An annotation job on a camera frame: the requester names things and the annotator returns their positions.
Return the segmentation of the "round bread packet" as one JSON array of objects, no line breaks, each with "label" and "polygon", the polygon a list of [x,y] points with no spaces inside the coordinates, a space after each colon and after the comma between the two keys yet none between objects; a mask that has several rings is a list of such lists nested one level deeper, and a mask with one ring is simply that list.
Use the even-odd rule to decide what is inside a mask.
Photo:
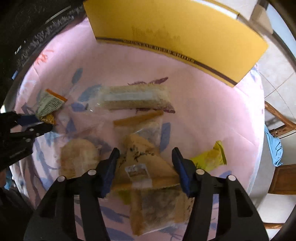
[{"label": "round bread packet", "polygon": [[82,176],[95,169],[100,161],[101,145],[95,146],[86,139],[72,139],[61,148],[59,176],[67,179]]}]

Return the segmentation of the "white printed snack bag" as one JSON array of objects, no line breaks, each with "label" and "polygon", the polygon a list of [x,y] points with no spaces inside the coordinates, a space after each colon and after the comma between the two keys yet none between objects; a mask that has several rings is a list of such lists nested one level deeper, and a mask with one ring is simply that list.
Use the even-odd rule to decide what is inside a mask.
[{"label": "white printed snack bag", "polygon": [[41,122],[55,125],[54,112],[60,109],[66,102],[67,99],[65,97],[50,89],[46,89],[38,102],[35,115]]}]

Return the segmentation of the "tan cracker snack bag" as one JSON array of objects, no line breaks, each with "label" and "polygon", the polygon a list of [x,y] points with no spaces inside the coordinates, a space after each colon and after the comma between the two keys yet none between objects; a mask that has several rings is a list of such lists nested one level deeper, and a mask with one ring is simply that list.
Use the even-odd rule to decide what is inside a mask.
[{"label": "tan cracker snack bag", "polygon": [[147,139],[133,133],[125,138],[124,147],[125,151],[117,161],[112,190],[159,189],[179,185],[178,173]]}]

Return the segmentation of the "pink floral tablecloth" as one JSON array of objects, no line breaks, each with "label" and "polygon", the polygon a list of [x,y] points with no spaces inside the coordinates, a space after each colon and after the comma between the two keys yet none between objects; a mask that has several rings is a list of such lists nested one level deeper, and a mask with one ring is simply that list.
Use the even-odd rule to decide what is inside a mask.
[{"label": "pink floral tablecloth", "polygon": [[238,42],[218,62],[235,84],[174,57],[67,27],[25,70],[11,100],[53,130],[12,167],[36,206],[25,240],[265,240],[245,187],[263,136],[258,57]]}]

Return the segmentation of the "blue cloth on chair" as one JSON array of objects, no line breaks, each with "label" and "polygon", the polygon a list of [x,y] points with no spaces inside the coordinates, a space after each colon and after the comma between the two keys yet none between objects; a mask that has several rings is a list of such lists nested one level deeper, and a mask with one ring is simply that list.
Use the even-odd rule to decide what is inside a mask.
[{"label": "blue cloth on chair", "polygon": [[283,163],[281,158],[283,156],[283,146],[279,138],[274,137],[268,130],[267,126],[264,126],[264,133],[267,139],[268,147],[271,154],[271,159],[275,167],[281,166]]}]

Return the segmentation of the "cardboard corner protector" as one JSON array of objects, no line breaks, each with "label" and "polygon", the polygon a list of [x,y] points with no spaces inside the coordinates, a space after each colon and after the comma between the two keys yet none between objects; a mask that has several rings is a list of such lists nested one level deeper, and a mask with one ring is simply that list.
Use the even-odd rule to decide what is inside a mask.
[{"label": "cardboard corner protector", "polygon": [[250,23],[259,32],[265,35],[272,35],[273,28],[266,9],[260,4],[256,4],[250,17]]}]

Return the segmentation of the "yellow green snack packet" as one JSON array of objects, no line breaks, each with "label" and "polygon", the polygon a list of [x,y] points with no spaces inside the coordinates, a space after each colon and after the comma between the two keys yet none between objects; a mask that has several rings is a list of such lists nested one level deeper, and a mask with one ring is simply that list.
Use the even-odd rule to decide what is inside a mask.
[{"label": "yellow green snack packet", "polygon": [[203,169],[206,172],[211,172],[219,166],[227,165],[222,142],[216,141],[211,150],[191,158],[191,161],[197,169]]}]

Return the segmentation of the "long beige sesame bar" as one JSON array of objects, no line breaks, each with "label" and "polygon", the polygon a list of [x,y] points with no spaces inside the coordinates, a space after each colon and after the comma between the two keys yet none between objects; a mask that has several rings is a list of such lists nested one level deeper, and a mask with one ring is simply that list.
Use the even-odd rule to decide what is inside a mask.
[{"label": "long beige sesame bar", "polygon": [[97,93],[96,106],[108,109],[153,109],[174,113],[170,93],[161,84],[105,86]]}]

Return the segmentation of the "dark carved wooden furniture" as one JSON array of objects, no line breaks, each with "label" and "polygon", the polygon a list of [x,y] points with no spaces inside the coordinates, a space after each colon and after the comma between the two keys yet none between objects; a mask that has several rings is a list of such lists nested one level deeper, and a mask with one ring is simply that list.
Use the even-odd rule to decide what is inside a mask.
[{"label": "dark carved wooden furniture", "polygon": [[26,63],[84,14],[83,1],[1,1],[1,102]]}]

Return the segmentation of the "yellow cardboard box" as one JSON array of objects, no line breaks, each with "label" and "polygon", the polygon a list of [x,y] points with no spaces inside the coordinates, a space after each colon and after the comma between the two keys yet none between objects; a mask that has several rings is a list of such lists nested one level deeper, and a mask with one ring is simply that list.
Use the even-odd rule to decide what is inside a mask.
[{"label": "yellow cardboard box", "polygon": [[235,86],[268,48],[213,1],[84,1],[95,38],[177,59]]}]

